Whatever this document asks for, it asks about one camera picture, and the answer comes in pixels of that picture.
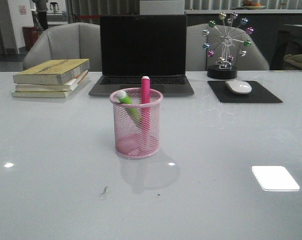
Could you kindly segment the beige cushioned seat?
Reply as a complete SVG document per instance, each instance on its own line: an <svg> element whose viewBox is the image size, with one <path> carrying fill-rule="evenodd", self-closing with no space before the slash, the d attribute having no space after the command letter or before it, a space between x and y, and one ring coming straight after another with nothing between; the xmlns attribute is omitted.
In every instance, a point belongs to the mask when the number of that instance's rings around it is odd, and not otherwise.
<svg viewBox="0 0 302 240"><path fill-rule="evenodd" d="M284 69L302 70L302 54L287 54L284 56Z"/></svg>

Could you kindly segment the green highlighter pen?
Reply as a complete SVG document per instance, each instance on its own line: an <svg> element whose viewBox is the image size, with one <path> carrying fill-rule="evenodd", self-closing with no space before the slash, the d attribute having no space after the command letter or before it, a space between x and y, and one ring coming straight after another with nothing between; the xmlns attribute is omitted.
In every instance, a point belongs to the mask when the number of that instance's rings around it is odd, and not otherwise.
<svg viewBox="0 0 302 240"><path fill-rule="evenodd" d="M119 90L118 93L116 94L116 97L121 104L127 104L127 105L133 104L130 96L124 90ZM138 128L141 128L141 115L139 111L135 108L125 108L125 110L130 116L130 118L133 120L134 124Z"/></svg>

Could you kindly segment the fruit bowl on counter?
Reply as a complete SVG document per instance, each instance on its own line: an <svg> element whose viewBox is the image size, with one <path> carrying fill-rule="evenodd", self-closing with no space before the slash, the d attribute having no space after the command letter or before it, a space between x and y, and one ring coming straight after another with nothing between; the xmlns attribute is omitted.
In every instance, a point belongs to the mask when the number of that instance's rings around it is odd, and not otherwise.
<svg viewBox="0 0 302 240"><path fill-rule="evenodd" d="M260 3L254 2L252 0L243 0L242 6L248 10L261 10L265 8L264 5L261 5Z"/></svg>

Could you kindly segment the middle white book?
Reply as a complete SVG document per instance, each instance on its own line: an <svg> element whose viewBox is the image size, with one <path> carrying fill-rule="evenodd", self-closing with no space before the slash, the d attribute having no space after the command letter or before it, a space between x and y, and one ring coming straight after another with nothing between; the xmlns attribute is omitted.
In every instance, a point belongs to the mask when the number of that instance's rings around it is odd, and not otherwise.
<svg viewBox="0 0 302 240"><path fill-rule="evenodd" d="M83 82L87 74L88 70L64 84L17 84L15 90L17 92L71 92Z"/></svg>

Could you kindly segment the black mouse pad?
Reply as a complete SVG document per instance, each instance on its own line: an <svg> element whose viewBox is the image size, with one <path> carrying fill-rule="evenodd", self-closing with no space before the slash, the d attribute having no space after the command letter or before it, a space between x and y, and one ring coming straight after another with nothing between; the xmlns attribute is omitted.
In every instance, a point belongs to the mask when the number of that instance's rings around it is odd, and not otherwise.
<svg viewBox="0 0 302 240"><path fill-rule="evenodd" d="M276 95L266 89L257 81L248 81L252 90L248 94L232 93L226 86L224 80L210 80L209 86L213 90L218 100L222 103L237 104L279 104L283 103Z"/></svg>

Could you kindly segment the ferris wheel desk toy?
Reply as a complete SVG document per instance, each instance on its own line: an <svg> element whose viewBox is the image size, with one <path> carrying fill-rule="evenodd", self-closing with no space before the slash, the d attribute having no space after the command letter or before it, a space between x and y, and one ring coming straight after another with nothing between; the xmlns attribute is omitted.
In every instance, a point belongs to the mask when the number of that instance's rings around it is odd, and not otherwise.
<svg viewBox="0 0 302 240"><path fill-rule="evenodd" d="M235 42L241 43L243 48L238 49L238 55L244 57L247 54L248 48L252 42L249 39L239 40L237 37L240 34L235 34L236 29L232 29L233 22L238 18L237 12L226 14L219 13L219 19L223 23L224 30L220 31L217 23L214 20L209 21L206 29L202 30L202 35L208 37L211 35L211 30L215 29L217 34L217 41L214 43L204 43L203 50L206 51L207 57L211 58L215 55L215 50L221 49L221 56L218 57L214 65L207 68L207 76L214 79L230 80L237 77L237 68L232 65L234 55L230 52L230 47L235 47Z"/></svg>

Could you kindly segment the white computer mouse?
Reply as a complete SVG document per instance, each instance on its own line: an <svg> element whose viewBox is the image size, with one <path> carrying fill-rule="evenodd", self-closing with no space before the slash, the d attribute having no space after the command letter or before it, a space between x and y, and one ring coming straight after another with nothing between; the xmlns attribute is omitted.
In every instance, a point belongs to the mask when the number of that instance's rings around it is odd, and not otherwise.
<svg viewBox="0 0 302 240"><path fill-rule="evenodd" d="M242 80L228 80L225 81L225 85L230 92L238 95L249 94L252 91L251 85Z"/></svg>

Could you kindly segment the grey open laptop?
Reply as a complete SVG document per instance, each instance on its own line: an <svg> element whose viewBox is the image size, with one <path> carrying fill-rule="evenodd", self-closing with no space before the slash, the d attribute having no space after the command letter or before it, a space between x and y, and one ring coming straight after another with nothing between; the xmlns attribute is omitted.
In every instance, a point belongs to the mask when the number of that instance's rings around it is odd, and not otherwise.
<svg viewBox="0 0 302 240"><path fill-rule="evenodd" d="M186 77L185 15L105 15L100 18L102 76L89 91L108 97L139 88L143 76L164 97L192 96Z"/></svg>

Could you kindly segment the pink mesh pen holder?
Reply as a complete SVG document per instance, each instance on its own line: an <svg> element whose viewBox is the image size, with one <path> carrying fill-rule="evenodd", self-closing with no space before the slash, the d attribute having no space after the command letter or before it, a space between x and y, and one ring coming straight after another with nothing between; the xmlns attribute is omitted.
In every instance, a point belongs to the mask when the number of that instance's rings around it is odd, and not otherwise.
<svg viewBox="0 0 302 240"><path fill-rule="evenodd" d="M118 91L110 96L113 104L115 148L123 157L129 159L146 158L155 154L159 149L160 134L160 103L163 100L162 94L154 89L150 90L150 103L141 103L141 90L139 87L120 89L130 96L133 104L120 103L116 97ZM141 109L150 108L150 129L148 134L148 150L143 149L142 128L138 128L130 118L125 108L135 108L141 115Z"/></svg>

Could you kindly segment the standing person in background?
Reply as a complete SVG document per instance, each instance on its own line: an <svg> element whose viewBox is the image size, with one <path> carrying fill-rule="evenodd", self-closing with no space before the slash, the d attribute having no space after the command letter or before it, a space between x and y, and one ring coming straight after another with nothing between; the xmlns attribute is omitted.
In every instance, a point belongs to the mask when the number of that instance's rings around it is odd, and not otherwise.
<svg viewBox="0 0 302 240"><path fill-rule="evenodd" d="M42 29L45 31L48 29L48 24L47 24L48 0L32 0L32 2L35 4L39 23Z"/></svg>

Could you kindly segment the top yellow book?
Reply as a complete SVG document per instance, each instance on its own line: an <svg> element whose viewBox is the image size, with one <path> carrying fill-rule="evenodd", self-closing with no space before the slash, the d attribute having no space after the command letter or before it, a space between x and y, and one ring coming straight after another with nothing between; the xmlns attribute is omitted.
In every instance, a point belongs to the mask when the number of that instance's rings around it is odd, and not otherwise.
<svg viewBox="0 0 302 240"><path fill-rule="evenodd" d="M90 69L89 59L48 60L12 76L16 84L62 85Z"/></svg>

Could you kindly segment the pink highlighter pen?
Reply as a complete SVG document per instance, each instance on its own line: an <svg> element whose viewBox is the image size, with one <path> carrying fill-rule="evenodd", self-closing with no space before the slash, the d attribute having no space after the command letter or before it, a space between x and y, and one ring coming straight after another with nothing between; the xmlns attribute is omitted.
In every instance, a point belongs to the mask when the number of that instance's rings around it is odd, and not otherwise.
<svg viewBox="0 0 302 240"><path fill-rule="evenodd" d="M150 103L150 78L143 76L141 79L141 103L143 105ZM143 107L141 109L141 126L143 134L143 149L148 150L148 134L150 129L150 108Z"/></svg>

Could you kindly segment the red trash bin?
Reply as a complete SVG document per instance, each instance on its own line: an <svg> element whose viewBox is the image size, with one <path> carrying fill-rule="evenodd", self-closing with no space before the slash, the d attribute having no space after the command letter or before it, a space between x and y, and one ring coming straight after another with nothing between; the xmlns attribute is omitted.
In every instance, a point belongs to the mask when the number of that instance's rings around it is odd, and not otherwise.
<svg viewBox="0 0 302 240"><path fill-rule="evenodd" d="M35 26L22 27L25 49L29 51L38 40L37 28Z"/></svg>

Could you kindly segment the yellow book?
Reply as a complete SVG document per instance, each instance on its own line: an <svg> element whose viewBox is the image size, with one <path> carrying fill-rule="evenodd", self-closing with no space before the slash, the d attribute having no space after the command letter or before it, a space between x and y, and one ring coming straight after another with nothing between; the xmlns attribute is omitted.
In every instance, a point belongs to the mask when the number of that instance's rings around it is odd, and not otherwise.
<svg viewBox="0 0 302 240"><path fill-rule="evenodd" d="M11 92L13 97L17 98L66 98L73 91L16 91L15 89Z"/></svg>
<svg viewBox="0 0 302 240"><path fill-rule="evenodd" d="M12 76L16 84L62 85L90 69L89 59L48 60Z"/></svg>

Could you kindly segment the bottom yellow book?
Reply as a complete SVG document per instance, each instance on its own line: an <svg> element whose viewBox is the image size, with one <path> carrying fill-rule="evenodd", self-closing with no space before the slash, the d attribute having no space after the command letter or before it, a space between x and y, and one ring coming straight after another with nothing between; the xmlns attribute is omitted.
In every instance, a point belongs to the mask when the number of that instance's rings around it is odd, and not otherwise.
<svg viewBox="0 0 302 240"><path fill-rule="evenodd" d="M66 98L73 91L16 91L15 89L11 92L13 97L17 98Z"/></svg>

